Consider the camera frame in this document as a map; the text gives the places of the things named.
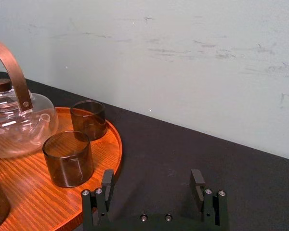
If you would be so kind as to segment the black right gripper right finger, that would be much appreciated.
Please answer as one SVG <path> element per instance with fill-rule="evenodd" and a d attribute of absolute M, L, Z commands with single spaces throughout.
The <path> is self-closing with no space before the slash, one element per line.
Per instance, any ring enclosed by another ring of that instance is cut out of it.
<path fill-rule="evenodd" d="M 201 213 L 202 228 L 228 228 L 227 195 L 224 190 L 214 191 L 206 186 L 202 173 L 192 169 L 189 182 L 197 208 Z"/>

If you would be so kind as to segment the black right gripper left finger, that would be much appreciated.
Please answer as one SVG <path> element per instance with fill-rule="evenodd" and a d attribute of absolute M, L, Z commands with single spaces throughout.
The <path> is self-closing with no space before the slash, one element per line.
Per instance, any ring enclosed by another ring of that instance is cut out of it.
<path fill-rule="evenodd" d="M 114 171 L 104 171 L 101 187 L 94 191 L 85 189 L 81 192 L 83 227 L 94 227 L 93 209 L 98 214 L 97 227 L 105 227 L 110 223 L 108 211 L 114 189 Z"/>

